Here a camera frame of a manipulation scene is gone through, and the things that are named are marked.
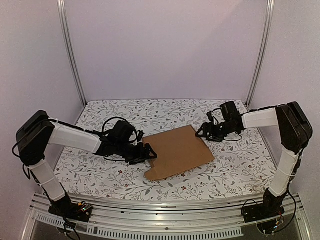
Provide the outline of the aluminium frame post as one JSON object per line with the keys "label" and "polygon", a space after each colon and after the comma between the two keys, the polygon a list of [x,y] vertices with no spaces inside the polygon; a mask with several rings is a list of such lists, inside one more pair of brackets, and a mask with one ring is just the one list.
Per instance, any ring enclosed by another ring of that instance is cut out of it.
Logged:
{"label": "aluminium frame post", "polygon": [[69,24],[68,24],[68,16],[67,16],[67,10],[66,10],[66,2],[64,0],[57,0],[57,8],[58,8],[58,14],[59,14],[59,20],[62,30],[62,36],[65,44],[65,49],[67,53],[67,58],[69,61],[71,73],[73,76],[74,84],[80,99],[81,104],[85,107],[88,104],[84,87],[81,82],[80,73],[77,66],[77,61],[73,49]]}
{"label": "aluminium frame post", "polygon": [[270,31],[272,27],[273,13],[274,13],[275,1],[266,1],[266,12],[262,29],[262,37],[260,42],[260,47],[258,51],[257,61],[255,64],[251,84],[248,90],[248,94],[245,100],[245,105],[250,108],[255,96],[255,92],[258,86],[258,81],[260,78],[261,70],[263,68],[263,63],[265,59],[265,54],[268,46],[268,40],[270,36]]}

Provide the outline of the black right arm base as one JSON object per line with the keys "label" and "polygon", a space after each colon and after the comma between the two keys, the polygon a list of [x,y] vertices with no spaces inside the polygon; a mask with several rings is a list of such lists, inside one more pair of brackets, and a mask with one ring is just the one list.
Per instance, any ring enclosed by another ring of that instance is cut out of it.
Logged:
{"label": "black right arm base", "polygon": [[275,197],[267,189],[263,195],[262,203],[255,203],[249,206],[245,206],[245,203],[242,206],[241,215],[244,218],[244,222],[256,222],[284,214],[283,200],[285,197],[286,193]]}

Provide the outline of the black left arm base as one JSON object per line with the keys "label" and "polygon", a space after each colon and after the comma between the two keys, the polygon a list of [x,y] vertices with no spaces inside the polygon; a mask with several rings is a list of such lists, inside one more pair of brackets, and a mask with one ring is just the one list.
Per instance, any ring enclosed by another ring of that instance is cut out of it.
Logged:
{"label": "black left arm base", "polygon": [[73,203],[68,195],[57,201],[50,201],[49,213],[66,219],[88,223],[93,211],[93,205],[85,201]]}

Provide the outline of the aluminium front rail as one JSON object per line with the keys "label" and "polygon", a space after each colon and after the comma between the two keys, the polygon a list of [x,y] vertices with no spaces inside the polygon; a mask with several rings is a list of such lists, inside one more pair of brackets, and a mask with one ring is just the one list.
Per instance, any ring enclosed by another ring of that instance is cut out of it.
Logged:
{"label": "aluminium front rail", "polygon": [[71,195],[93,205],[89,222],[64,233],[61,217],[49,213],[49,201],[35,194],[28,209],[24,240],[310,240],[312,234],[298,195],[285,198],[284,223],[273,234],[261,230],[270,219],[245,222],[242,207],[260,203],[260,194],[195,201],[137,201]]}

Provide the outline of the left aluminium frame post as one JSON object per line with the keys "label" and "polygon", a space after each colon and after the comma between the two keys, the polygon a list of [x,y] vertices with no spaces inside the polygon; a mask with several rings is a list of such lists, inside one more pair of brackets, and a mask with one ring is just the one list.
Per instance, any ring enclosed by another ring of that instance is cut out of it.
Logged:
{"label": "left aluminium frame post", "polygon": [[77,66],[77,61],[73,49],[69,24],[68,24],[68,16],[67,16],[67,10],[66,10],[66,2],[64,0],[57,0],[57,8],[58,8],[58,14],[59,14],[59,20],[62,30],[62,36],[65,44],[65,49],[67,53],[67,58],[69,61],[71,73],[73,76],[74,84],[80,99],[81,104],[85,107],[88,104],[84,87],[81,82],[80,73]]}

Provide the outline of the right aluminium frame post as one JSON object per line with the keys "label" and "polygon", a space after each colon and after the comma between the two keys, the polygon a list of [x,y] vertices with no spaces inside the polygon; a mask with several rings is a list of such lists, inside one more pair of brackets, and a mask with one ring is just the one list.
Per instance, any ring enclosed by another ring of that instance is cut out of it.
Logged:
{"label": "right aluminium frame post", "polygon": [[262,37],[260,42],[260,47],[258,51],[257,61],[255,64],[251,84],[248,90],[248,94],[245,100],[245,105],[250,108],[255,96],[255,92],[258,86],[258,81],[260,78],[261,70],[263,68],[263,63],[265,59],[265,54],[268,46],[268,40],[270,36],[270,31],[272,27],[273,13],[274,13],[275,1],[266,1],[266,12],[262,29]]}

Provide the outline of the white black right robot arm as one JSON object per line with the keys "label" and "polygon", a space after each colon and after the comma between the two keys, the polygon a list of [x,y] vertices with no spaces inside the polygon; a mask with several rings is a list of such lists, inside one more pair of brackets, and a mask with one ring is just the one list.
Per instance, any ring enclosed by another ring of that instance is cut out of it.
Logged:
{"label": "white black right robot arm", "polygon": [[220,105],[218,110],[223,121],[217,122],[213,112],[207,112],[208,121],[196,131],[196,137],[221,143],[230,134],[241,134],[251,129],[276,129],[280,137],[281,155],[266,194],[274,199],[287,195],[313,136],[312,125],[299,103],[293,101],[240,113],[235,102],[228,101]]}

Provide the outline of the brown cardboard box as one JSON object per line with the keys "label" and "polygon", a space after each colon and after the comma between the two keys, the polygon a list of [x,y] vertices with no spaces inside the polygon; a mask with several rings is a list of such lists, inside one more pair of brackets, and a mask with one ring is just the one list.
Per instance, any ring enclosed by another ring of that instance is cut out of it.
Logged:
{"label": "brown cardboard box", "polygon": [[144,173],[149,181],[164,180],[215,159],[191,125],[147,136],[143,142],[150,144],[157,154],[157,158],[149,161],[151,169]]}

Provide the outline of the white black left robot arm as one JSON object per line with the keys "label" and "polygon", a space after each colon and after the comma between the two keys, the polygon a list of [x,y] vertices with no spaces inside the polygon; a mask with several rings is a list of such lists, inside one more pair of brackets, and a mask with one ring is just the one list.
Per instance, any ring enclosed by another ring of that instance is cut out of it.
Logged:
{"label": "white black left robot arm", "polygon": [[38,185],[55,202],[55,209],[63,216],[74,213],[74,205],[66,200],[67,193],[46,161],[49,145],[58,145],[92,153],[104,158],[116,155],[129,165],[136,165],[157,158],[149,143],[143,143],[144,132],[136,130],[126,119],[116,116],[112,129],[87,130],[37,111],[16,133],[12,154],[29,169]]}

